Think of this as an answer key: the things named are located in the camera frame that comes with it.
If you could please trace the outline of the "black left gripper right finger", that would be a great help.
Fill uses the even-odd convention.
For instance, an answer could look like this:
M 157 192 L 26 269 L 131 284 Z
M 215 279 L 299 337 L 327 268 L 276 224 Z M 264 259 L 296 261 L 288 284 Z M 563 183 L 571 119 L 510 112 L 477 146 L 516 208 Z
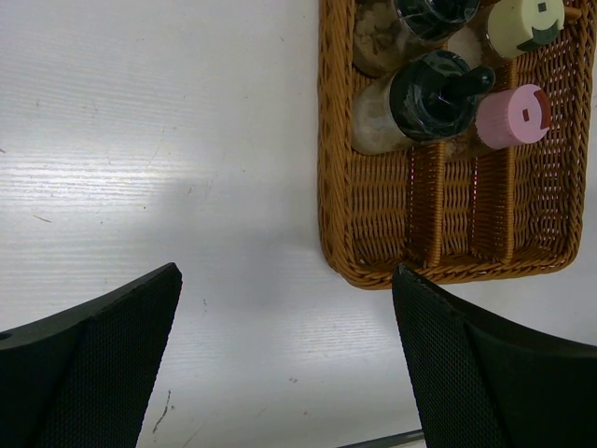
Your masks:
M 427 446 L 595 446 L 595 346 L 524 327 L 406 265 L 392 294 Z

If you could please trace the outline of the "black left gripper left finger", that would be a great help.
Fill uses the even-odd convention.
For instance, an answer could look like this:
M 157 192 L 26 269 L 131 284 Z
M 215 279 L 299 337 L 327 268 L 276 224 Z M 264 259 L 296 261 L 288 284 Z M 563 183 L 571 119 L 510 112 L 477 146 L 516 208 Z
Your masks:
M 2 332 L 2 446 L 135 446 L 181 290 L 168 263 Z

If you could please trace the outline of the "green-capped white spice bottle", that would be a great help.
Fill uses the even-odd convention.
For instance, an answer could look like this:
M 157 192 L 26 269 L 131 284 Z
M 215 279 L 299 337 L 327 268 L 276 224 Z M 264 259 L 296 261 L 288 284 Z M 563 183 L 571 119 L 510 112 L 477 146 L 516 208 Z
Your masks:
M 564 26 L 562 0 L 501 0 L 481 8 L 447 42 L 471 68 L 498 68 L 553 42 Z

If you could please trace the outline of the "black-capped brown spice bottle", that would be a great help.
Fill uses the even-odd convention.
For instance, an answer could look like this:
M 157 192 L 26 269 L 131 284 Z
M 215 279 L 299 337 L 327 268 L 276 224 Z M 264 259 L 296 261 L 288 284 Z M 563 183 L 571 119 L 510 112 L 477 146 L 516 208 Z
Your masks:
M 353 64 L 382 77 L 441 47 L 479 10 L 477 0 L 359 1 L 354 15 Z

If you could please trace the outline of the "pink-capped spice bottle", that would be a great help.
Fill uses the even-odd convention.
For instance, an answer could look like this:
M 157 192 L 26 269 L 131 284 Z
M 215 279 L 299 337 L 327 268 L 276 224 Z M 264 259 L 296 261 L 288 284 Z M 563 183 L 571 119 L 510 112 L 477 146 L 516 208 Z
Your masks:
M 468 130 L 446 143 L 449 160 L 476 158 L 543 139 L 551 124 L 551 102 L 535 84 L 492 93 L 479 103 Z

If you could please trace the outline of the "black-capped white spice bottle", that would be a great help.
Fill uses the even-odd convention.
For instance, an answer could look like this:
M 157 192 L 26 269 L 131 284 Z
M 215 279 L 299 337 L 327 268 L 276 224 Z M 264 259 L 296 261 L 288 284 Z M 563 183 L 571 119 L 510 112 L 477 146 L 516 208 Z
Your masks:
M 450 140 L 471 125 L 494 83 L 491 67 L 471 68 L 445 49 L 427 52 L 354 95 L 352 149 L 379 155 Z

